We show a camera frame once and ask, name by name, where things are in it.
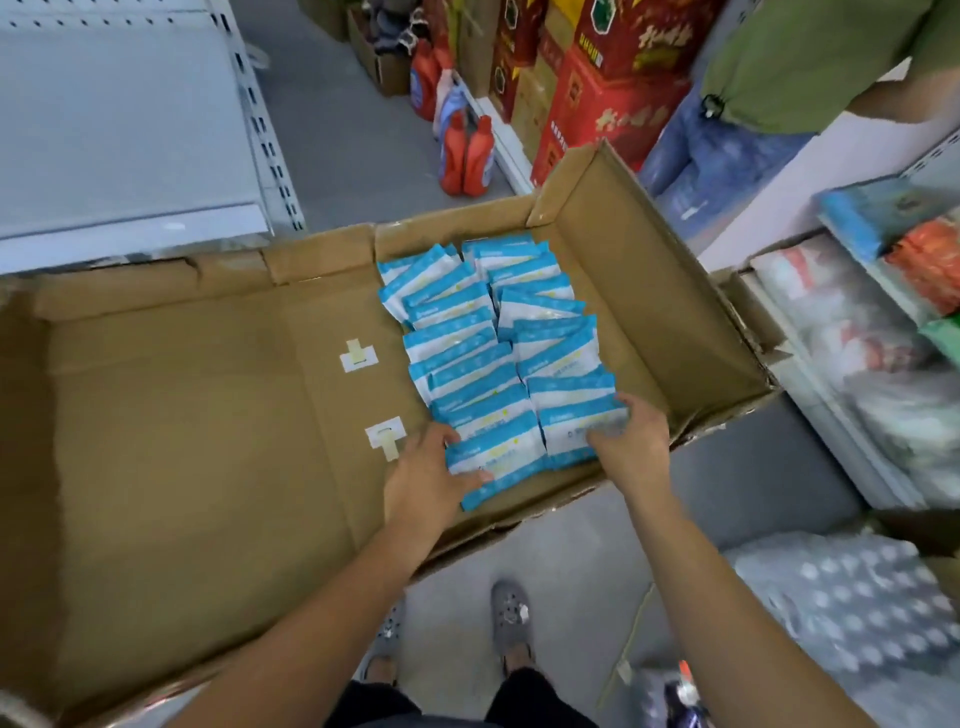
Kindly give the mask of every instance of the cardboard box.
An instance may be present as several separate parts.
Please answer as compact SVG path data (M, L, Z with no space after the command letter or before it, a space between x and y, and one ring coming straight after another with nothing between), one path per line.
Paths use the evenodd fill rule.
M776 395L606 144L533 195L39 276L0 309L4 688L64 709L62 725L108 725L209 679L346 564L383 520L388 463L366 429L429 417L374 263L522 229L550 241L604 364L667 414L674 447ZM351 339L378 363L345 372ZM517 484L462 513L424 569L603 478L594 461Z
M571 48L534 161L533 183L543 184L567 149L601 138L638 171L689 89L686 77L667 73L605 81Z
M540 137L549 112L550 96L546 89L537 80L532 68L521 68L520 79L516 85L514 118L510 120L510 126L514 128L520 144L523 145L523 154L531 162L537 157Z
M545 13L546 0L501 0L497 40L518 64L533 65L537 59L537 43L540 42L540 26Z
M576 43L604 78L649 71L685 73L727 0L590 0Z
M347 10L350 45L360 65L367 69L373 83L384 96L410 94L410 59L396 53L377 54L368 40L370 23L354 5Z

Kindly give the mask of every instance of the open cardboard box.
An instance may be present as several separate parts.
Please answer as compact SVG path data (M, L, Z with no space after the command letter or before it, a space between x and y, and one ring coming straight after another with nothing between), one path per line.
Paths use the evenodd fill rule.
M776 394L756 339L606 143L570 150L526 197L14 281L0 688L102 725L208 679L324 583L382 523L388 466L366 429L428 419L374 263L521 229L550 241L604 363L667 413L675 445ZM346 372L352 339L379 363ZM602 479L596 462L532 477L462 514L424 568Z

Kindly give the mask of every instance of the person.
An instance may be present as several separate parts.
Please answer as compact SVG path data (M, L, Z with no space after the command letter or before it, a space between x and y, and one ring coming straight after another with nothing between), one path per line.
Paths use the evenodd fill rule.
M877 80L906 58L903 80ZM960 0L762 0L680 103L638 179L689 242L842 111L918 123L958 85Z
M622 434L592 431L588 439L626 501L715 725L876 728L684 514L670 488L666 418L639 398L618 396L630 407ZM490 478L447 471L444 443L458 438L445 425L431 424L409 439L384 487L382 530L297 611L247 647L170 728L301 728L324 721L330 728L593 725L561 701L537 667L529 601L511 582L492 595L494 642L507 677L486 722L421 716L394 687L396 629L403 623L402 601L394 605L463 495ZM365 682L351 682L382 620Z

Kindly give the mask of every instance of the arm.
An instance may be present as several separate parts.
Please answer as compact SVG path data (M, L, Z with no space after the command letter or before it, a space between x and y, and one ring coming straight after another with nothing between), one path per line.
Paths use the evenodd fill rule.
M670 491L666 418L643 400L625 432L588 435L627 501L667 616L719 728L876 728L780 628Z
M461 498L490 476L451 475L444 442L457 434L429 426L408 437L384 486L386 525L353 562L293 614L246 648L170 728L299 728L322 725L390 608L444 529Z

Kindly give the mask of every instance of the forearm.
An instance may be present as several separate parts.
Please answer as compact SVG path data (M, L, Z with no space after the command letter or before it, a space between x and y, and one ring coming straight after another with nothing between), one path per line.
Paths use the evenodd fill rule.
M675 497L629 498L628 506L719 728L876 728L766 612Z
M346 569L246 648L171 728L322 725L427 555L423 549L398 528L384 528Z

